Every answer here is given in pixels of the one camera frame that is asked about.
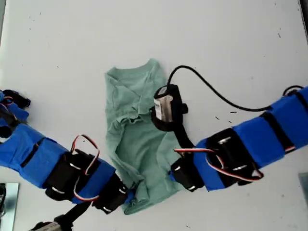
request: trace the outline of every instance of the fabric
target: fabric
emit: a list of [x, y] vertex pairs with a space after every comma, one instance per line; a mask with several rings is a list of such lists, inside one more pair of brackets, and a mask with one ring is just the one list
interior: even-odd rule
[[124, 184], [135, 197], [122, 206], [132, 214], [155, 205], [183, 187], [168, 177], [179, 158], [173, 132], [162, 132], [151, 122], [149, 109], [157, 89], [166, 79], [156, 60], [134, 69], [112, 68], [105, 75], [109, 155]]

